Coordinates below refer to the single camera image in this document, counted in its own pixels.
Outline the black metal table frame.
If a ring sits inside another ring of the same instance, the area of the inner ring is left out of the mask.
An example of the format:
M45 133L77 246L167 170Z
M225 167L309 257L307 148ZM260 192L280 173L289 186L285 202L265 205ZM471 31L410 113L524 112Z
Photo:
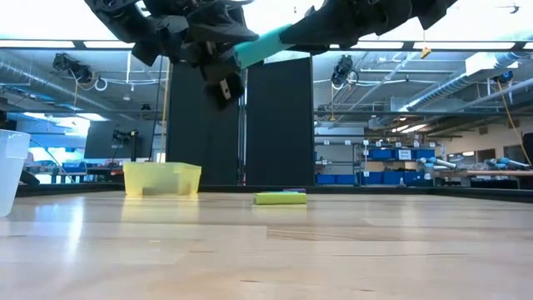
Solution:
M341 187L341 186L313 186L304 187L309 194L354 194L354 195L431 195L456 198L474 198L510 203L533 204L533 190L511 190L475 187ZM224 186L201 185L200 193L259 193L278 192L282 187L277 186ZM99 193L125 191L125 186L119 183L61 183L42 184L36 187L21 185L17 188L16 196L36 197L77 193Z

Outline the black partition panel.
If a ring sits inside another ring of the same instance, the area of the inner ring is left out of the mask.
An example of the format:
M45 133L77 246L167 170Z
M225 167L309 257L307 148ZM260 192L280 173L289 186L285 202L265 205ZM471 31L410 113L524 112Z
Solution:
M314 184L311 59L248 69L246 183Z
M166 160L200 166L202 186L236 185L238 106L220 110L203 88L199 70L172 66Z

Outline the clear plastic bin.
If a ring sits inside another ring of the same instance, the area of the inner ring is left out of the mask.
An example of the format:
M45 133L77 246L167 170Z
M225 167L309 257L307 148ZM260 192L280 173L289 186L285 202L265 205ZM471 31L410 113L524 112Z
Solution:
M0 218L11 211L31 135L0 129Z

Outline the lime green rectangular block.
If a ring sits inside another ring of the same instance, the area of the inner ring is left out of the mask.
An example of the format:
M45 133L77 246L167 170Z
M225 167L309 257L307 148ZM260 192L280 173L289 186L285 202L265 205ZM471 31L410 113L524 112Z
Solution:
M299 205L306 204L305 193L266 193L260 192L254 196L253 203L256 205Z

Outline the yellow translucent plastic bin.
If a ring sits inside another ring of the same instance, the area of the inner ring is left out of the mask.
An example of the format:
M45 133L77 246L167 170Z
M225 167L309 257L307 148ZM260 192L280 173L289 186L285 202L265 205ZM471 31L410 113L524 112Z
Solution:
M127 162L123 166L128 196L196 194L202 168L184 162Z

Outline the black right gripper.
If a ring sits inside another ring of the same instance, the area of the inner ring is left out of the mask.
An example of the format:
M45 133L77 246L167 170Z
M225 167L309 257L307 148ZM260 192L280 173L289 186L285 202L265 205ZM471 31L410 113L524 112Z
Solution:
M369 34L382 35L411 18L411 0L326 0L322 9L291 25L280 40L288 50L319 55L331 44L355 45Z

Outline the wooden workbench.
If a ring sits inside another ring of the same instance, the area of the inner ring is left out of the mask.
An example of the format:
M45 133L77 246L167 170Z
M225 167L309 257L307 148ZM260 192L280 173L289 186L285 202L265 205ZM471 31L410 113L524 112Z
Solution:
M437 186L455 183L462 188L533 189L533 171L438 170L431 177Z

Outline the metal storage shelf rack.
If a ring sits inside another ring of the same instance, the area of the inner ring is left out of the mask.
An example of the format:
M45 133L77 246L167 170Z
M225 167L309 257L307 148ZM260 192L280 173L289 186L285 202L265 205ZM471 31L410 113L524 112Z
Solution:
M391 160L376 161L368 158L369 150L374 148L391 149L393 153L398 148L415 150L435 149L436 158L441 158L446 153L445 147L436 142L422 142L419 139L412 140L385 140L385 139L322 139L315 143L315 176L317 174L355 174L359 172L423 172L427 173L426 167L417 162L417 159L411 161L399 161L395 158ZM357 183L346 186L361 186Z

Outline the dark monitor screen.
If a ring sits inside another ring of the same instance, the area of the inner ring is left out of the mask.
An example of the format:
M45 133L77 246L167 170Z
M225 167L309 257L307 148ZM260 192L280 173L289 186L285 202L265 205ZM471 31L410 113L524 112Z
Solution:
M137 140L137 159L150 158L153 155L153 147L161 146L162 125L155 124L151 120L121 120L92 122L85 145L86 159L112 158L118 141L112 138L113 131L130 131L136 129L139 132ZM115 159L130 158L129 146L123 146Z

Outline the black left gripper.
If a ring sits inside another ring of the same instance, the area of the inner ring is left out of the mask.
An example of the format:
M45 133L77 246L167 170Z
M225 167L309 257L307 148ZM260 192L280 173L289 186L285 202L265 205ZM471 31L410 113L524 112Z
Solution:
M143 62L164 56L171 62L201 65L203 93L224 110L244 93L241 63L233 44L259 35L247 27L243 6L229 0L143 0L149 12Z

